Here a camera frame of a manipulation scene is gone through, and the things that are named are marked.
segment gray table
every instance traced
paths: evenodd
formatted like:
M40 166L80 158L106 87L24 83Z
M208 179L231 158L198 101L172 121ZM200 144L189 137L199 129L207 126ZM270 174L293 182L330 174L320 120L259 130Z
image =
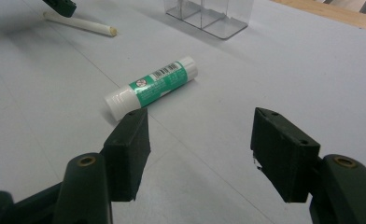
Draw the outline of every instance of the gray table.
M0 189L19 201L99 151L117 122L103 98L190 55L199 76L148 107L152 153L136 202L116 223L311 223L284 204L249 149L256 106L366 164L366 30L256 0L227 41L163 13L158 1L77 1L76 17L115 38L41 17L39 0L0 1Z

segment white glue stick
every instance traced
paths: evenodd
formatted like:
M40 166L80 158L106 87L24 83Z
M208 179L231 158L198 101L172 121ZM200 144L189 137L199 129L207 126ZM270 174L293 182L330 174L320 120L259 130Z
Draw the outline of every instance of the white glue stick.
M98 34L102 35L110 35L110 36L116 36L117 35L117 29L114 27L111 27L109 25L103 25L101 23L93 22L93 21L84 21L77 18L66 18L63 16L60 16L59 14L55 12L44 12L43 16L46 20L49 21L57 21L62 24L70 25L73 27L81 28L84 30L89 30Z
M197 77L198 71L191 57L170 63L135 82L119 88L105 97L115 120L142 108Z

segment screw hole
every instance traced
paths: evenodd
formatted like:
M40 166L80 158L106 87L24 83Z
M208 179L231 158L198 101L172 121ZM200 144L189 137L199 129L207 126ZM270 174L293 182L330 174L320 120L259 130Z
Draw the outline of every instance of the screw hole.
M354 168L357 164L349 158L346 157L334 157L334 161L337 162L339 165L342 165L347 168Z
M77 165L78 166L89 166L92 165L96 162L96 159L93 156L88 156L88 157L84 157L81 158L80 160L78 160Z

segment wooden edge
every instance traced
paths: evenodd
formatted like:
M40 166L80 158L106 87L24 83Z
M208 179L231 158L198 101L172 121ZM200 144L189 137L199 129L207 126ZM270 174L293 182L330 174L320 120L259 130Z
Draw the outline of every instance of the wooden edge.
M323 4L313 0L272 0L289 7L294 7L318 16L340 21L366 29L366 14L350 11L341 7Z

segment glue stick cap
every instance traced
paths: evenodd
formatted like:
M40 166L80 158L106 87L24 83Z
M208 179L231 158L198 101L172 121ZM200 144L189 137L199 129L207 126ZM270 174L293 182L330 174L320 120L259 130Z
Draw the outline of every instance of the glue stick cap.
M179 60L180 64L183 65L187 72L187 81L193 80L198 75L198 69L195 64L195 61L190 57L187 56L181 60Z
M129 112L141 107L134 90L128 85L108 94L105 97L105 101L116 121L121 120Z

